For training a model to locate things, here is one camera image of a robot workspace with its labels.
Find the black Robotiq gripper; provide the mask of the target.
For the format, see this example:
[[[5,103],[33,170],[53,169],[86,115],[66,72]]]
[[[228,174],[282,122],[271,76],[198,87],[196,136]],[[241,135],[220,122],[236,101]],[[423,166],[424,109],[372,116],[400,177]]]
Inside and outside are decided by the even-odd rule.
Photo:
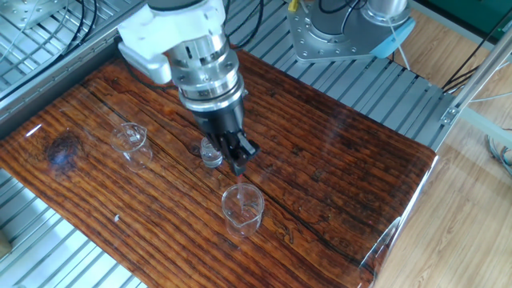
[[[227,160],[231,172],[236,176],[243,174],[247,163],[261,150],[243,131],[243,96],[191,100],[190,109],[200,130]]]

